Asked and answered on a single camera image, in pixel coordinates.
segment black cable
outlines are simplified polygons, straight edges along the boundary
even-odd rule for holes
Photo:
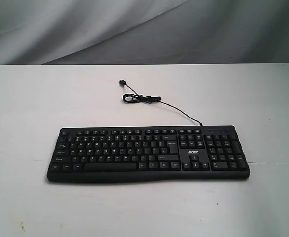
[[[195,121],[195,122],[198,122],[200,126],[202,126],[202,123],[196,119],[193,119],[191,116],[189,116],[187,113],[183,112],[182,110],[176,108],[175,106],[173,105],[170,105],[168,103],[165,103],[162,100],[162,98],[160,96],[156,96],[156,97],[153,97],[153,96],[143,96],[143,95],[138,95],[130,86],[127,85],[127,83],[124,81],[124,80],[120,80],[119,81],[119,85],[121,86],[127,86],[129,89],[131,89],[134,94],[124,94],[123,95],[123,101],[126,102],[126,103],[139,103],[139,102],[145,102],[147,104],[152,104],[153,102],[160,102],[162,104],[165,104],[165,105],[168,105],[180,112],[182,112],[183,114],[185,114],[187,117],[189,117],[191,120]]]

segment black keyboard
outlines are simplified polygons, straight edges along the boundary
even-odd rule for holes
[[[233,126],[62,128],[47,172],[93,183],[249,175]]]

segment white table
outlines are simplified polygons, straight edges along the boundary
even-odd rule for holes
[[[0,237],[289,236],[289,164],[246,181],[46,180],[62,127],[234,125],[248,162],[289,163],[289,64],[0,66]]]

